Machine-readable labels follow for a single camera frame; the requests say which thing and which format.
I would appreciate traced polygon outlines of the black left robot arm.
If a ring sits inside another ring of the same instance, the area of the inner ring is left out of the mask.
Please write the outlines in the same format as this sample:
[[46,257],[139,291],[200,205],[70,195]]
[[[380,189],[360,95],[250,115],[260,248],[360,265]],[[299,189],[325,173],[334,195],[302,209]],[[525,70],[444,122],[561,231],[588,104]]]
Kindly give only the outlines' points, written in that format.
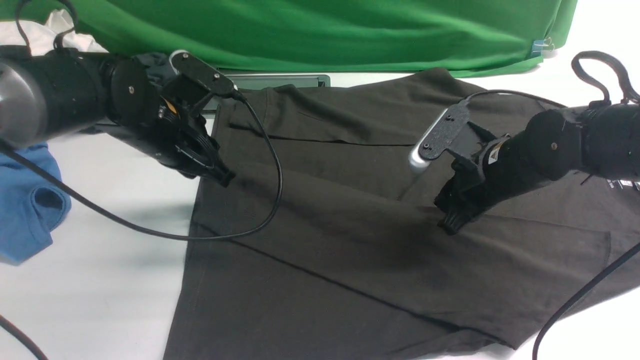
[[94,127],[186,178],[227,187],[235,173],[201,112],[213,98],[233,98],[237,86],[185,50],[169,64],[175,75],[158,88],[133,58],[3,45],[1,139],[18,150]]

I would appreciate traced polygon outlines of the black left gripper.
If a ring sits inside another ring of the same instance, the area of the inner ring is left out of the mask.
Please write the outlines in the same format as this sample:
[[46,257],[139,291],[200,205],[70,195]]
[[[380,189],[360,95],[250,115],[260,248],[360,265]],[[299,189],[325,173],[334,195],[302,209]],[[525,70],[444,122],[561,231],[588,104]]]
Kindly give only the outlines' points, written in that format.
[[222,160],[218,143],[195,127],[212,97],[181,75],[160,92],[146,75],[129,75],[127,144],[186,178],[200,177],[227,188],[236,173]]

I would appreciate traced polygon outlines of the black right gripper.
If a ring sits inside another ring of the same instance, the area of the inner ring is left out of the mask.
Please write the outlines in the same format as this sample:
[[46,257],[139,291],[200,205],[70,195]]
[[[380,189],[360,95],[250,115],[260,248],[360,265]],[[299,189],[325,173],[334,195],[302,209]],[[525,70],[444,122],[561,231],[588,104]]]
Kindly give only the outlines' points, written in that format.
[[445,152],[454,157],[454,175],[434,199],[444,213],[438,227],[456,235],[481,214],[507,199],[531,190],[531,161],[526,153],[525,132],[494,136],[468,122],[468,130]]

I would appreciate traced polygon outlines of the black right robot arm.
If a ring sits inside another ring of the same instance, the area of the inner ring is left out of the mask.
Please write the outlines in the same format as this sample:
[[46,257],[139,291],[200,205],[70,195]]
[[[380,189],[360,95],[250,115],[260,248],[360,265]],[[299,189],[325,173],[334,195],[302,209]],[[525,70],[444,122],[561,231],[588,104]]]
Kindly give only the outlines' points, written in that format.
[[639,106],[613,104],[549,109],[521,132],[494,136],[468,121],[466,105],[453,105],[445,123],[461,125],[448,140],[425,139],[424,160],[448,152],[454,175],[434,199],[438,225],[457,234],[490,208],[549,186],[569,173],[611,181],[639,180]]

